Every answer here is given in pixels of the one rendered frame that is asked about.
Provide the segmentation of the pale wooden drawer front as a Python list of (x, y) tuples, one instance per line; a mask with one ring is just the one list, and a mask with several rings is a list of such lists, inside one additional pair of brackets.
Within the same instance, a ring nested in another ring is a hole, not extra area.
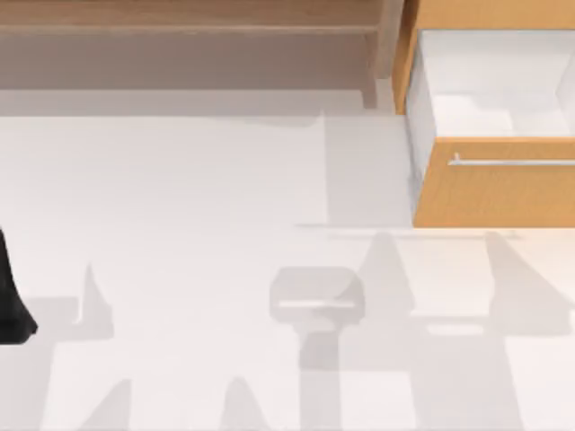
[(448, 166), (464, 159), (575, 159), (575, 137), (438, 137), (418, 228), (575, 228), (575, 167)]

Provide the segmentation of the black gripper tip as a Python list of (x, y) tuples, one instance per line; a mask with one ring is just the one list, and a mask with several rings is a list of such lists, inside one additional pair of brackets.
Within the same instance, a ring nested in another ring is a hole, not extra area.
[(19, 295), (4, 232), (0, 229), (0, 345), (21, 345), (37, 333), (38, 323)]

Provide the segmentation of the brown wooden open shelf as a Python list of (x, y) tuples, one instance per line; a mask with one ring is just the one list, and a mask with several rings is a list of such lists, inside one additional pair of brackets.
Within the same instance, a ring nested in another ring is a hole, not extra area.
[(0, 91), (357, 92), (405, 0), (0, 0)]

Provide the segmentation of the pulled-out grey drawer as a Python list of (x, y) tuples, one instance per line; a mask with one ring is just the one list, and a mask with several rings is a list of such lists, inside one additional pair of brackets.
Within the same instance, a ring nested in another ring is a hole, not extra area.
[(438, 137), (575, 137), (575, 30), (423, 31), (405, 115), (414, 217)]

